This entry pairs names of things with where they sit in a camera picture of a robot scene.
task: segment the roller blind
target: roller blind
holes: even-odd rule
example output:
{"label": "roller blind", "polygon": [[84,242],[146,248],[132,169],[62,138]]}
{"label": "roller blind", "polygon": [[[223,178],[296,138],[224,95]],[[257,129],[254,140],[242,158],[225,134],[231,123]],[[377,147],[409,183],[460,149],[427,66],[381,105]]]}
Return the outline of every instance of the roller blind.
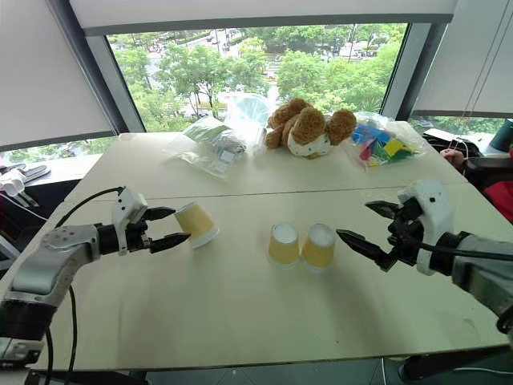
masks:
{"label": "roller blind", "polygon": [[2,0],[0,151],[109,131],[45,1]]}
{"label": "roller blind", "polygon": [[71,0],[83,28],[207,20],[325,14],[452,14],[456,0]]}
{"label": "roller blind", "polygon": [[512,12],[513,2],[508,0],[458,1],[415,113],[513,114]]}

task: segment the red clothing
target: red clothing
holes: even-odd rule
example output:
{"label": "red clothing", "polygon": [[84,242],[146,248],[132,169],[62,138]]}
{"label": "red clothing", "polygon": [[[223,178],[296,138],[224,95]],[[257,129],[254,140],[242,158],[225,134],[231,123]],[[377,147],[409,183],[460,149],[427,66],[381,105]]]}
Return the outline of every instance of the red clothing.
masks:
{"label": "red clothing", "polygon": [[[513,149],[510,150],[510,157],[513,158]],[[513,223],[513,182],[499,182],[485,188],[494,206]]]}

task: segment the paper cup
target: paper cup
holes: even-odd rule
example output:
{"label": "paper cup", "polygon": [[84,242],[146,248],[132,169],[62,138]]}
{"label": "paper cup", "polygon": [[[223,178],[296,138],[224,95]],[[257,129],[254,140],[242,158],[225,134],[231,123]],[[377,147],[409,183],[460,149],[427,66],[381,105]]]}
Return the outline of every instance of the paper cup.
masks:
{"label": "paper cup", "polygon": [[324,273],[333,262],[335,232],[322,223],[310,227],[301,256],[306,267],[315,273]]}
{"label": "paper cup", "polygon": [[196,203],[185,205],[175,213],[176,220],[185,233],[190,233],[192,248],[209,243],[219,233],[208,214]]}
{"label": "paper cup", "polygon": [[299,260],[297,231],[288,222],[276,223],[271,228],[269,260],[281,269],[292,269]]}

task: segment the person's hand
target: person's hand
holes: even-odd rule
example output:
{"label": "person's hand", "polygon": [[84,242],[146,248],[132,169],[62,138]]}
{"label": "person's hand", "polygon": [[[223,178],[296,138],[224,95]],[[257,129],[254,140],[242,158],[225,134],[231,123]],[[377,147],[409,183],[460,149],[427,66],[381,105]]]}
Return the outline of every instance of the person's hand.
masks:
{"label": "person's hand", "polygon": [[444,157],[454,168],[461,168],[465,161],[465,156],[461,151],[450,150],[449,148],[442,150],[440,155]]}

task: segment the robotic arm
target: robotic arm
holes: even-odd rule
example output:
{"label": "robotic arm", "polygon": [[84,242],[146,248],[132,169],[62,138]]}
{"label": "robotic arm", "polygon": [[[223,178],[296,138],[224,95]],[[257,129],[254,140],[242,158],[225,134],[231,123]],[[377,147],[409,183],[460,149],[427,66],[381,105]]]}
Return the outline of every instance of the robotic arm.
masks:
{"label": "robotic arm", "polygon": [[396,261],[416,265],[418,271],[435,271],[452,277],[459,288],[493,311],[497,328],[513,347],[513,243],[492,241],[470,233],[452,233],[454,210],[440,182],[419,181],[398,194],[400,205],[385,201],[366,203],[392,220],[386,253],[362,235],[337,230],[354,251],[372,259],[383,271]]}
{"label": "robotic arm", "polygon": [[141,249],[156,253],[188,239],[187,233],[155,241],[146,235],[146,221],[174,212],[167,207],[148,209],[142,195],[125,188],[113,209],[112,225],[63,226],[47,233],[19,266],[0,301],[0,367],[37,362],[42,337],[82,266],[104,254]]}

